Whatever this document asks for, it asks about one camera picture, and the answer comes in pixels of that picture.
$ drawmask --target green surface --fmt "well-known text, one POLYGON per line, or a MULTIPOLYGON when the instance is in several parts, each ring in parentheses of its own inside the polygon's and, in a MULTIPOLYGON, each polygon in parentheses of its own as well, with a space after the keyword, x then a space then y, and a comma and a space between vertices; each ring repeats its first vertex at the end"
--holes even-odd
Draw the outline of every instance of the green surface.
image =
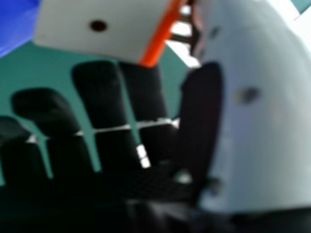
POLYGON ((311 6, 311 0, 291 0, 291 1, 301 14, 311 6))
MULTIPOLYGON (((19 90, 35 87, 49 87, 60 92, 69 101, 77 116, 86 138, 94 169, 98 171, 100 165, 91 124, 70 77, 70 71, 76 64, 96 60, 105 59, 98 56, 39 48, 31 43, 0 59, 0 115, 18 118, 23 125, 37 135, 49 177, 52 177, 52 173, 45 148, 46 138, 30 121, 13 114, 10 103, 11 96, 19 90)), ((175 117, 179 108, 180 84, 184 80, 187 67, 169 48, 166 49, 160 66, 167 105, 171 117, 175 117)), ((132 125, 135 125, 127 97, 125 97, 125 102, 129 120, 132 125)), ((134 134, 139 141, 137 131, 134 130, 134 134)), ((3 182, 0 173, 0 185, 3 182)))

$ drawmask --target orange strip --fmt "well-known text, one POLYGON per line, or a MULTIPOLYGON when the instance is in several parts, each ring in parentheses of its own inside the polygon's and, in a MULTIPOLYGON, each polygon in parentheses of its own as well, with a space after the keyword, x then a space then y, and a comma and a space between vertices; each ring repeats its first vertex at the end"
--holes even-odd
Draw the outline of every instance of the orange strip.
POLYGON ((141 66, 153 67, 158 63, 165 49, 165 41, 171 37, 172 25, 178 21, 180 17, 180 7, 185 2, 186 0, 171 0, 171 4, 164 15, 157 32, 154 34, 147 52, 139 63, 141 66))

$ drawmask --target orange edge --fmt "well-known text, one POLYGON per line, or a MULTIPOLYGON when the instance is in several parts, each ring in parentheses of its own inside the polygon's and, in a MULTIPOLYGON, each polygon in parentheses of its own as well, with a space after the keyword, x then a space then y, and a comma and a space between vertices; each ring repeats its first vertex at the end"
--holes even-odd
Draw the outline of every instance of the orange edge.
POLYGON ((171 37, 172 25, 178 21, 180 7, 185 2, 186 0, 171 0, 168 10, 162 18, 143 59, 139 63, 141 66, 153 67, 158 63, 165 49, 165 41, 171 37))

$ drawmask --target teal background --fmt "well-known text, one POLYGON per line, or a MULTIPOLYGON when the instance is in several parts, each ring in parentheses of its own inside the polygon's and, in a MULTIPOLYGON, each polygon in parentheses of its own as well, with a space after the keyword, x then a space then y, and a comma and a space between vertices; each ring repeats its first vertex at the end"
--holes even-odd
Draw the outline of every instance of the teal background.
POLYGON ((311 6, 311 0, 292 0, 292 2, 301 14, 311 6))
MULTIPOLYGON (((30 121, 13 114, 10 103, 11 96, 19 90, 35 87, 49 87, 61 93, 71 104, 72 110, 81 125, 90 151, 93 167, 98 171, 101 168, 95 149, 91 124, 82 102, 73 87, 70 76, 70 71, 75 65, 97 60, 105 59, 98 56, 40 48, 32 43, 28 43, 0 59, 0 115, 18 118, 24 126, 38 137, 38 143, 49 177, 52 177, 52 172, 45 148, 46 138, 30 121)), ((170 48, 165 50, 160 61, 160 67, 167 106, 170 110, 171 117, 175 117, 178 114, 179 108, 180 85, 185 78, 188 68, 170 48)), ((128 118, 134 127, 135 138, 139 142, 137 130, 135 129, 135 120, 131 112, 122 78, 121 84, 123 86, 128 118)), ((0 185, 3 184, 4 179, 0 172, 0 185)))

